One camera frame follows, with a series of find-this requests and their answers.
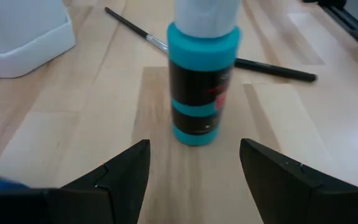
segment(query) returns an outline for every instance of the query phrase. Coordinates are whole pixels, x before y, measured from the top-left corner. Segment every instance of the bottle cap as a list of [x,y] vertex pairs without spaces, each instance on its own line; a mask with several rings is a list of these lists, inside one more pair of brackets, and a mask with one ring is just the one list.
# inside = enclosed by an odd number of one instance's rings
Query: bottle cap
[[215,38],[233,31],[240,0],[176,0],[175,25],[192,37]]

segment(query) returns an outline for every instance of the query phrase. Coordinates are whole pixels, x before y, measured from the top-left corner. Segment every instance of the teal paint bottle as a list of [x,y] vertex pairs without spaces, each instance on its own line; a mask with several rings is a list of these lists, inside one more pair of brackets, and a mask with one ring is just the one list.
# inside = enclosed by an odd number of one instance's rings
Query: teal paint bottle
[[211,143],[240,41],[238,0],[177,0],[167,30],[173,133],[190,146]]

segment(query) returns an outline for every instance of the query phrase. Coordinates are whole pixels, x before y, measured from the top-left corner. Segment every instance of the white plastic container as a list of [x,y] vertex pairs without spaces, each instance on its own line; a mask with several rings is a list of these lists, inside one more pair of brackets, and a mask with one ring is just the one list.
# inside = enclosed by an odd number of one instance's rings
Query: white plastic container
[[0,0],[0,78],[25,75],[74,45],[61,0]]

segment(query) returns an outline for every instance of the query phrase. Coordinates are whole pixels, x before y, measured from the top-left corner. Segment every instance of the wooden surface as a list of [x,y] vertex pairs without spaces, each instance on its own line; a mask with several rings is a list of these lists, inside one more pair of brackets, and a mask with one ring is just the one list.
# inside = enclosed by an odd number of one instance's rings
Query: wooden surface
[[235,69],[217,140],[170,130],[167,59],[104,13],[166,41],[172,0],[64,0],[77,45],[0,80],[0,175],[59,187],[148,138],[139,223],[261,223],[239,162],[251,138],[358,186],[358,43],[314,4],[243,0],[239,57],[313,72],[314,84]]

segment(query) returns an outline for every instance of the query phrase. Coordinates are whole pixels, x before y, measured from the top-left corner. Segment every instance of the bottle label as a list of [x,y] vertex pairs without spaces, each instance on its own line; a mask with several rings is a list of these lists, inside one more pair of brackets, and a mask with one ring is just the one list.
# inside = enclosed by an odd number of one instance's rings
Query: bottle label
[[197,72],[169,62],[172,118],[186,134],[208,134],[216,129],[226,100],[232,65],[213,72]]

